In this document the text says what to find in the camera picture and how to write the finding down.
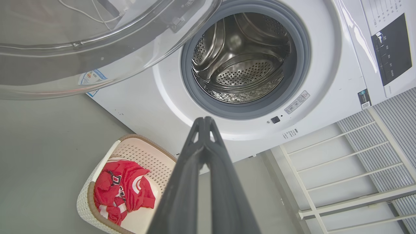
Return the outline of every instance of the washing machine opening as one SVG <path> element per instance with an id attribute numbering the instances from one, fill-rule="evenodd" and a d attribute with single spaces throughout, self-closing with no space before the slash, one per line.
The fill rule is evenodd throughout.
<path id="1" fill-rule="evenodd" d="M 296 15 L 277 2 L 269 12 L 252 4 L 250 11 L 230 14 L 235 2 L 226 1 L 228 8 L 221 6 L 211 24 L 184 46 L 183 80 L 210 113 L 252 119 L 279 108 L 297 91 L 309 61 L 308 40 Z"/>

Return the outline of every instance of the corrugated panel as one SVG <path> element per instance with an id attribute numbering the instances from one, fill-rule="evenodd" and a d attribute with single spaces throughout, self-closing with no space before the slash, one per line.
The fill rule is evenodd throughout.
<path id="1" fill-rule="evenodd" d="M 375 107 L 383 122 L 403 149 L 412 165 L 416 165 L 416 88 L 382 102 Z M 347 132 L 373 119 L 362 111 L 338 122 L 342 131 Z M 359 151 L 378 143 L 386 138 L 377 124 L 346 135 L 355 151 Z M 367 171 L 383 168 L 400 162 L 399 157 L 390 144 L 377 147 L 357 155 Z M 376 188 L 380 192 L 413 184 L 409 172 L 401 165 L 371 175 Z M 416 213 L 416 196 L 408 196 L 392 201 L 399 215 Z M 403 220 L 408 230 L 416 234 L 416 218 Z"/>

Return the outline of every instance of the stainless steel drum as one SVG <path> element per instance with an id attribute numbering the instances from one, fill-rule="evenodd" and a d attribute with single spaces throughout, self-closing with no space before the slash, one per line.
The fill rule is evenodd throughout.
<path id="1" fill-rule="evenodd" d="M 257 13 L 228 16 L 202 35 L 194 49 L 193 75 L 210 96 L 228 103 L 257 100 L 283 79 L 290 54 L 286 29 Z"/>

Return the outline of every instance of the wire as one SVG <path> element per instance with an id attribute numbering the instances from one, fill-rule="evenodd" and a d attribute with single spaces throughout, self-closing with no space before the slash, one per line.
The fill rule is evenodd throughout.
<path id="1" fill-rule="evenodd" d="M 95 20 L 95 21 L 97 21 L 97 22 L 99 22 L 99 23 L 104 23 L 104 24 L 105 24 L 105 23 L 112 22 L 112 21 L 114 21 L 114 20 L 116 20 L 116 19 L 120 18 L 120 16 L 117 16 L 117 17 L 115 17 L 114 19 L 104 21 L 104 20 L 101 18 L 100 13 L 98 13 L 98 16 L 100 16 L 100 18 L 101 18 L 101 21 L 100 21 L 100 20 L 97 20 L 97 19 L 93 18 L 93 17 L 92 17 L 92 16 L 90 16 L 89 14 L 87 14 L 87 13 L 83 12 L 82 10 L 79 10 L 79 9 L 74 8 L 74 7 L 68 6 L 68 5 L 67 5 L 67 4 L 65 4 L 62 0 L 58 0 L 58 2 L 60 2 L 60 3 L 61 3 L 62 5 L 64 5 L 65 7 L 69 8 L 69 9 L 71 9 L 71 10 L 77 11 L 77 12 L 79 12 L 79 13 L 81 13 L 81 14 L 84 14 L 84 15 L 85 15 L 85 16 L 87 16 L 88 18 L 90 18 L 90 19 L 92 19 L 92 20 Z"/>
<path id="2" fill-rule="evenodd" d="M 100 17 L 100 19 L 104 22 L 104 24 L 105 24 L 105 26 L 108 28 L 108 30 L 110 30 L 110 31 L 111 31 L 110 27 L 108 27 L 107 23 L 103 20 L 103 17 L 101 17 L 100 12 L 98 11 L 97 6 L 95 5 L 94 0 L 91 0 L 91 1 L 92 1 L 92 4 L 94 4 L 95 10 L 97 11 L 98 16 L 99 16 L 99 17 Z"/>

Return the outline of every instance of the black display screen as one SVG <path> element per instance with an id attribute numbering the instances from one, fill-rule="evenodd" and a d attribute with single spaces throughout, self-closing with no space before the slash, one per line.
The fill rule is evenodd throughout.
<path id="1" fill-rule="evenodd" d="M 404 14 L 372 37 L 383 86 L 412 67 Z"/>

